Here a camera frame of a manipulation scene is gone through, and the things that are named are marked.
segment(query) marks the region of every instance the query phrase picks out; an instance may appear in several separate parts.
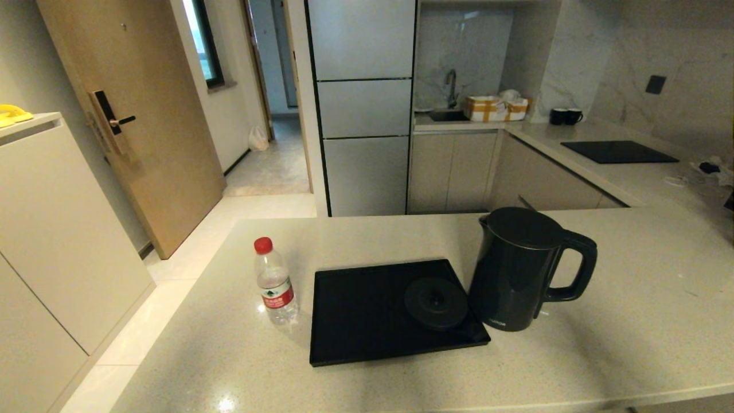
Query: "door handle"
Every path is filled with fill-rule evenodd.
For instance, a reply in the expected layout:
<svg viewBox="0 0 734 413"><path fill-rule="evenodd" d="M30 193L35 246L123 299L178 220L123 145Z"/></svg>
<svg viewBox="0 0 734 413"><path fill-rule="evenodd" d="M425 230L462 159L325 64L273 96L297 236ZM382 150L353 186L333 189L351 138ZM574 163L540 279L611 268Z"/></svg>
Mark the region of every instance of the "door handle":
<svg viewBox="0 0 734 413"><path fill-rule="evenodd" d="M97 115L106 121L100 122L100 129L102 129L103 135L109 141L109 145L113 147L117 154L125 155L127 153L127 142L125 142L125 135L122 134L123 131L120 129L120 125L134 121L135 116L128 116L127 118L118 120L103 90L91 92L90 99Z"/></svg>
<svg viewBox="0 0 734 413"><path fill-rule="evenodd" d="M135 115L128 116L127 118L122 118L120 120L118 119L110 119L109 125L115 128L119 128L120 125L124 125L125 123L132 122L135 120Z"/></svg>

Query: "water bottle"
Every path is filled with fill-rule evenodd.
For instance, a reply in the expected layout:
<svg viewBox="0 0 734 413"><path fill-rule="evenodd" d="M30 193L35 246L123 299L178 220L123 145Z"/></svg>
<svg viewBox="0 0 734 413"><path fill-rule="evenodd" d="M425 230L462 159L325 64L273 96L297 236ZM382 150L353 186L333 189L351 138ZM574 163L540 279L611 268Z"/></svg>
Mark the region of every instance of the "water bottle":
<svg viewBox="0 0 734 413"><path fill-rule="evenodd" d="M274 324L285 324L298 314L288 267L268 237L255 241L255 252L255 274L268 316Z"/></svg>

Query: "kitchen counter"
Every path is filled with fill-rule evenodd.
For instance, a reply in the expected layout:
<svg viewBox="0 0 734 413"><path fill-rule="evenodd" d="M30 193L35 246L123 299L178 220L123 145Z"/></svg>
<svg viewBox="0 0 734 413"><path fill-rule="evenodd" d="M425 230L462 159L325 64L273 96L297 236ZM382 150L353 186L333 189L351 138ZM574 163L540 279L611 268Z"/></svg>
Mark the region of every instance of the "kitchen counter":
<svg viewBox="0 0 734 413"><path fill-rule="evenodd" d="M507 122L472 122L472 121L455 121L455 122L436 122L431 119L427 113L416 113L414 117L413 132L415 134L431 133L431 132L452 132L452 131L484 131L494 129L504 129Z"/></svg>
<svg viewBox="0 0 734 413"><path fill-rule="evenodd" d="M695 187L662 182L684 173L683 163L596 165L558 144L622 139L619 128L505 129L635 206L547 212L598 244L597 268L580 299L544 305L522 332L488 328L487 346L313 368L315 271L445 257L468 287L480 215L246 220L113 411L589 412L734 392L731 214ZM252 242L265 235L293 266L301 312L288 326L260 312L249 270ZM559 284L575 275L573 265L564 258Z"/></svg>

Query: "tiled floor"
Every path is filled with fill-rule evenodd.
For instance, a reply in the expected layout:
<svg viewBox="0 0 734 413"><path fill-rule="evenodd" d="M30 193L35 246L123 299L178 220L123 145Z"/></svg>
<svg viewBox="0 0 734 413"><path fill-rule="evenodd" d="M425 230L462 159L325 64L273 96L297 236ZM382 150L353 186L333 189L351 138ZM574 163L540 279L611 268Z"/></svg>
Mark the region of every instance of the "tiled floor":
<svg viewBox="0 0 734 413"><path fill-rule="evenodd" d="M251 151L227 176L225 196L308 193L308 171L297 116L273 119L267 151Z"/></svg>
<svg viewBox="0 0 734 413"><path fill-rule="evenodd" d="M316 217L313 194L225 196L166 261L150 254L145 266L157 288L112 342L62 410L105 413L186 298L238 220Z"/></svg>

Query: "electric kettle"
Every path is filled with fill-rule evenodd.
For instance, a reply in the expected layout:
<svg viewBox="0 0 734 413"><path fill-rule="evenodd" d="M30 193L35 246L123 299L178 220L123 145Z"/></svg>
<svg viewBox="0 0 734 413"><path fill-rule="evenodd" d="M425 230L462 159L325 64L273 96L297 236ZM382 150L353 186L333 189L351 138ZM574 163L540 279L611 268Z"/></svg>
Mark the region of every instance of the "electric kettle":
<svg viewBox="0 0 734 413"><path fill-rule="evenodd" d="M469 305L487 325L504 331L528 328L547 301L579 298L594 272L597 246L540 212L500 208L479 218L484 240L469 289ZM563 251L581 253L568 287L550 288Z"/></svg>

